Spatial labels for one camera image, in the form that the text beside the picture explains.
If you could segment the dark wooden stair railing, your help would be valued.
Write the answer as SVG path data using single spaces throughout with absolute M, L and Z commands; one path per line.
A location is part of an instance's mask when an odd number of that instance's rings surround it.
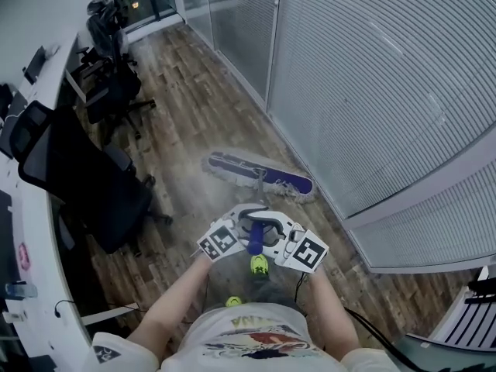
M 460 290 L 429 339 L 449 346 L 496 352 L 496 264 Z

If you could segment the grey desk crossbar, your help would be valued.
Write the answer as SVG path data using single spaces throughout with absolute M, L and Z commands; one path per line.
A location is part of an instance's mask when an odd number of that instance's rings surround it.
M 119 306 L 117 308 L 110 309 L 108 311 L 95 313 L 92 315 L 86 315 L 81 318 L 82 324 L 84 326 L 94 325 L 96 323 L 103 322 L 108 319 L 113 319 L 119 317 L 120 315 L 124 315 L 128 312 L 138 312 L 140 310 L 137 303 L 132 303 L 128 305 Z

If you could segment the grey shorts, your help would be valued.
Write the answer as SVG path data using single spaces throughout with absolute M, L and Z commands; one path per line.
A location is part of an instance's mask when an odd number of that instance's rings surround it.
M 266 274 L 252 274 L 249 279 L 249 300 L 257 303 L 273 303 L 286 306 L 306 316 L 296 301 L 276 285 Z

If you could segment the white printed t-shirt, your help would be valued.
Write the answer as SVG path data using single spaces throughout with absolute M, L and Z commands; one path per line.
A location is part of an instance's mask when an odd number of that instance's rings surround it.
M 382 350 L 361 348 L 337 361 L 310 339 L 294 309 L 248 303 L 206 312 L 164 361 L 105 332 L 95 335 L 81 372 L 400 372 Z

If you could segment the green glass panel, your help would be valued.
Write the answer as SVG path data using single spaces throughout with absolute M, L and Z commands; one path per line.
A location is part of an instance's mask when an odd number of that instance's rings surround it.
M 423 370 L 438 372 L 462 370 L 474 365 L 496 366 L 496 349 L 469 349 L 438 343 L 421 336 L 405 335 L 396 342 L 397 348 Z

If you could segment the person's right forearm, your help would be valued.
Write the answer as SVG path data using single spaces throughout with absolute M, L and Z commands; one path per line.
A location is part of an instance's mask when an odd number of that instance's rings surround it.
M 325 351 L 341 361 L 361 347 L 357 331 L 322 265 L 310 275 L 309 286 Z

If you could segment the black mesh office chair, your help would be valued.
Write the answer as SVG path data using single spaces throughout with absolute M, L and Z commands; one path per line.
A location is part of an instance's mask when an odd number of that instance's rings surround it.
M 173 222 L 150 210 L 154 177 L 139 180 L 97 148 L 69 105 L 50 109 L 31 102 L 13 126 L 10 147 L 20 178 L 73 209 L 107 254 L 125 244 L 137 253 L 147 217 L 166 226 Z

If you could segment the tall black office chair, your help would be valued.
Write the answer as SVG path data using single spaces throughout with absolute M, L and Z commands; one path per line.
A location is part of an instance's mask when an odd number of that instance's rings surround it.
M 111 36 L 111 41 L 113 68 L 108 76 L 104 75 L 86 93 L 85 102 L 89 123 L 92 125 L 106 123 L 104 145 L 110 143 L 113 133 L 123 120 L 126 120 L 133 129 L 135 139 L 140 140 L 141 132 L 130 117 L 130 113 L 147 105 L 152 109 L 156 107 L 154 99 L 136 102 L 142 82 L 122 58 L 117 35 Z

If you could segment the person's left forearm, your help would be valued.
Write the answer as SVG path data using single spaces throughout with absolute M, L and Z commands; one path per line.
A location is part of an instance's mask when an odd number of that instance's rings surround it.
M 197 257 L 152 305 L 127 339 L 149 350 L 161 362 L 167 343 L 186 316 L 211 267 L 212 262 L 206 255 Z

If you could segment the black laptop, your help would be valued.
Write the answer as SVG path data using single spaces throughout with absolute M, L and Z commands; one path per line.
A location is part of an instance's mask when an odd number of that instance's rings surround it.
M 0 84 L 0 152 L 9 159 L 13 158 L 10 136 L 14 125 L 26 107 L 26 99 L 7 84 Z

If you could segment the glass partition with blinds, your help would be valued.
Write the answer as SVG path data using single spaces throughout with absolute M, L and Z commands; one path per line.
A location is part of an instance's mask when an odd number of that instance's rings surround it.
M 182 0 L 377 272 L 496 264 L 496 0 Z

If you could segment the white desk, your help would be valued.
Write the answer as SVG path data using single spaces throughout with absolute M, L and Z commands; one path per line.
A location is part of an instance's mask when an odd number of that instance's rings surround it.
M 0 190 L 12 198 L 15 254 L 19 256 L 19 245 L 25 243 L 30 258 L 30 269 L 19 269 L 20 279 L 38 291 L 36 298 L 7 300 L 0 319 L 12 322 L 28 356 L 49 356 L 57 372 L 78 372 L 91 340 L 72 302 L 60 261 L 50 196 L 23 181 L 17 161 L 3 153 Z

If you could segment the black tablet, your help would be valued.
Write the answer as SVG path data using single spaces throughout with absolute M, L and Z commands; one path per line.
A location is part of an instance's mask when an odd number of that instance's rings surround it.
M 35 84 L 43 65 L 47 61 L 46 50 L 41 46 L 34 54 L 27 67 L 22 69 L 24 78 L 31 84 Z

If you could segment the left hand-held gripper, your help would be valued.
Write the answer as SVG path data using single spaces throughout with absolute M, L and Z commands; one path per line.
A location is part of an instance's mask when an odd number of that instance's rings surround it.
M 217 262 L 247 248 L 250 241 L 252 212 L 266 211 L 266 205 L 242 203 L 226 213 L 226 219 L 213 222 L 207 232 L 197 241 L 198 248 L 212 261 Z

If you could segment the blue-handled mop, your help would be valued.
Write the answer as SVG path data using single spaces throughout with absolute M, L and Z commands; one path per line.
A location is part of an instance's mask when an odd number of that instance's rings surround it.
M 221 148 L 204 157 L 201 167 L 204 172 L 230 184 L 254 190 L 253 198 L 242 203 L 266 205 L 269 210 L 267 194 L 289 197 L 299 203 L 310 202 L 315 198 L 313 180 L 253 153 Z M 253 221 L 250 241 L 243 251 L 251 255 L 262 254 L 264 240 L 285 239 L 286 236 L 279 235 L 276 228 L 268 223 Z

